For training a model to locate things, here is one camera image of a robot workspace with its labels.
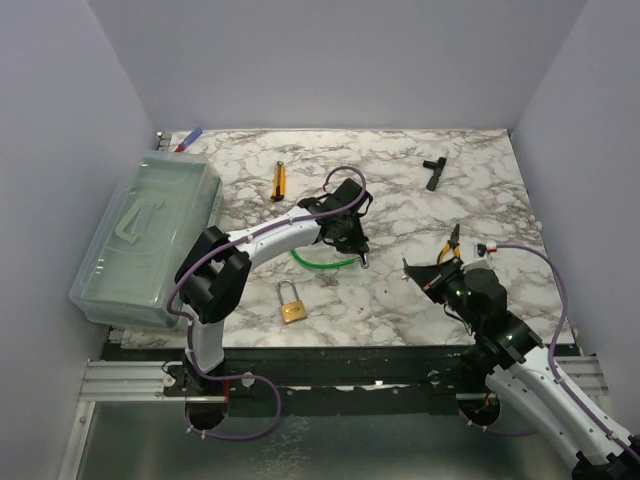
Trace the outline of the green cable lock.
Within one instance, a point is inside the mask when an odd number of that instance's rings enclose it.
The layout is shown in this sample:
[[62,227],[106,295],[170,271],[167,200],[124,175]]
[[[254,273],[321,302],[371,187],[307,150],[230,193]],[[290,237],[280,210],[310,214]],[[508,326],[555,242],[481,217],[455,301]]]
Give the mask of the green cable lock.
[[359,265],[362,269],[367,269],[369,267],[368,260],[364,257],[349,258],[329,263],[317,263],[302,258],[295,249],[292,249],[290,254],[299,265],[311,270],[337,270],[351,267],[353,265]]

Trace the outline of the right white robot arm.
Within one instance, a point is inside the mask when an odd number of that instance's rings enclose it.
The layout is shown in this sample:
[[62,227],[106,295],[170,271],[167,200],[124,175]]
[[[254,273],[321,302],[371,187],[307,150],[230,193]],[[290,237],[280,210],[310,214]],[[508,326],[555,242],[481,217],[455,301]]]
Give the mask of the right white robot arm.
[[450,307],[474,345],[460,379],[514,407],[565,461],[574,479],[636,479],[639,438],[613,420],[564,372],[540,337],[509,311],[507,291],[482,259],[403,266],[434,303]]

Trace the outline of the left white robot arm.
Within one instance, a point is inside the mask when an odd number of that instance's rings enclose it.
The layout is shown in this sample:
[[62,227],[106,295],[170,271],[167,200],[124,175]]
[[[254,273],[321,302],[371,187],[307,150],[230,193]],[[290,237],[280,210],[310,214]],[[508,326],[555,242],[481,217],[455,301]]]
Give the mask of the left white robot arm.
[[187,319],[187,382],[201,395],[222,380],[224,321],[242,298],[250,273],[298,248],[324,243],[368,265],[368,237],[361,218],[373,196],[348,178],[337,190],[300,200],[285,214],[247,229],[204,230],[174,277],[166,309]]

